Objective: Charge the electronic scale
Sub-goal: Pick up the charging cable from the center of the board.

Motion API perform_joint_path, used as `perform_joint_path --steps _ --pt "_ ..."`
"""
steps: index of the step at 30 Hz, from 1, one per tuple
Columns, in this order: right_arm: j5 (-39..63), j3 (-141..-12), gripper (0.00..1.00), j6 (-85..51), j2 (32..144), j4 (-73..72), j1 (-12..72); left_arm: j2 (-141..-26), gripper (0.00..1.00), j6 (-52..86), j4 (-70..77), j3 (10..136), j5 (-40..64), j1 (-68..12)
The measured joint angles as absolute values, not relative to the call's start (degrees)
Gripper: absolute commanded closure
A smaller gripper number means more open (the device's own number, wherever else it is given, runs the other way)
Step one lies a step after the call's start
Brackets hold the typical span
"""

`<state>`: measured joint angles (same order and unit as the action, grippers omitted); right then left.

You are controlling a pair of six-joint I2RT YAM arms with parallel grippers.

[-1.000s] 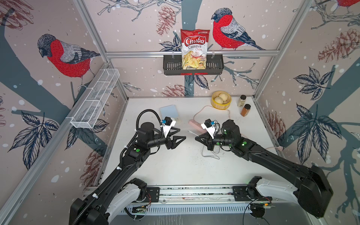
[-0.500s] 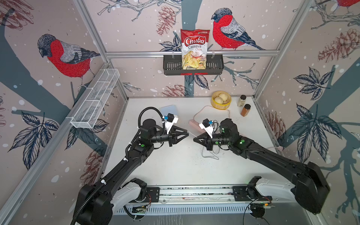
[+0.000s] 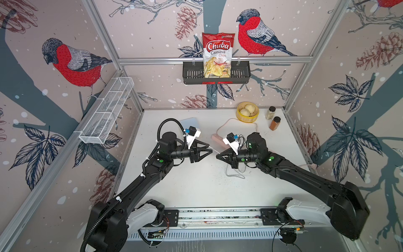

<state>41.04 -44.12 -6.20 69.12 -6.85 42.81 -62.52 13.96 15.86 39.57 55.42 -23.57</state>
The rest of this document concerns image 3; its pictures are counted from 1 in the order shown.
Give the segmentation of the pink power strip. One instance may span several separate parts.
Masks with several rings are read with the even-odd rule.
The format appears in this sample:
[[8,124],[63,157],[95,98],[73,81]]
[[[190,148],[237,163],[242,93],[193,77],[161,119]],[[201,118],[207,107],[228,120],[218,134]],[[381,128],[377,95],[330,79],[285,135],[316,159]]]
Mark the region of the pink power strip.
[[224,143],[223,138],[216,133],[212,134],[211,139],[224,150],[230,148],[228,144]]

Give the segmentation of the white blue electronic scale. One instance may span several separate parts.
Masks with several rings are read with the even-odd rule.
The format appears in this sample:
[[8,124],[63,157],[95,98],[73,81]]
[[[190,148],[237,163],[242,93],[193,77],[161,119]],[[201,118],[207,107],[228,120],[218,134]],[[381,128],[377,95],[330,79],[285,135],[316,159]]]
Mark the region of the white blue electronic scale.
[[195,117],[183,119],[183,120],[180,120],[179,122],[182,125],[184,130],[189,129],[190,127],[194,127],[198,130],[200,129],[199,122],[198,122],[197,118],[195,118]]

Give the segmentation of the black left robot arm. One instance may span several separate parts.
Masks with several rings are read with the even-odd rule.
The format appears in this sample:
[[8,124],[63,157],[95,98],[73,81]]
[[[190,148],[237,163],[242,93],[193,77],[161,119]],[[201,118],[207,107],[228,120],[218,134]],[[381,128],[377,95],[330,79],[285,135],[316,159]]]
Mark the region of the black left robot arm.
[[157,129],[157,143],[142,164],[141,174],[121,193],[108,202],[98,202],[91,210],[80,251],[118,252],[129,235],[148,224],[158,225],[164,219],[164,205],[149,200],[138,203],[147,192],[162,181],[175,166],[174,161],[189,159],[199,162],[212,154],[209,144],[199,141],[201,131],[193,126],[185,129],[172,118]]

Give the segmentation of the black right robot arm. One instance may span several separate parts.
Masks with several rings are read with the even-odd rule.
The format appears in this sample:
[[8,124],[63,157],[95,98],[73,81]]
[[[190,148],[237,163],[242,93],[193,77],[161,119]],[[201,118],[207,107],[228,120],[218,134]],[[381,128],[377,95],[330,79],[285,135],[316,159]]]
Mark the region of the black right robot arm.
[[340,234],[351,240],[360,238],[370,210],[355,184],[330,181],[298,167],[285,157],[269,151],[265,139],[258,132],[247,137],[245,149],[229,148],[216,157],[233,169],[238,169],[239,163],[253,162],[263,173],[307,191],[330,208],[325,215]]

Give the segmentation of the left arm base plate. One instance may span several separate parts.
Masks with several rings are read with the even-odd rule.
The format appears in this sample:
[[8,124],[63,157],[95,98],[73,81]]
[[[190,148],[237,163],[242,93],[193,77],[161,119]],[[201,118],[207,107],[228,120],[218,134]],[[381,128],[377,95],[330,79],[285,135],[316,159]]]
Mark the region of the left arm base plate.
[[157,215],[157,227],[177,227],[179,210],[162,210]]

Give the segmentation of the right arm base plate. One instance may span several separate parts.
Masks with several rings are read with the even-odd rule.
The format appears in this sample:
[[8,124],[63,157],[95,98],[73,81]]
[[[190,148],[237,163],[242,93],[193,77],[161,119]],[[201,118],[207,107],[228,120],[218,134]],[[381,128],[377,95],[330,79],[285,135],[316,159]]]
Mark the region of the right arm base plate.
[[278,217],[276,208],[263,208],[260,209],[260,217],[263,226],[281,225],[283,222]]

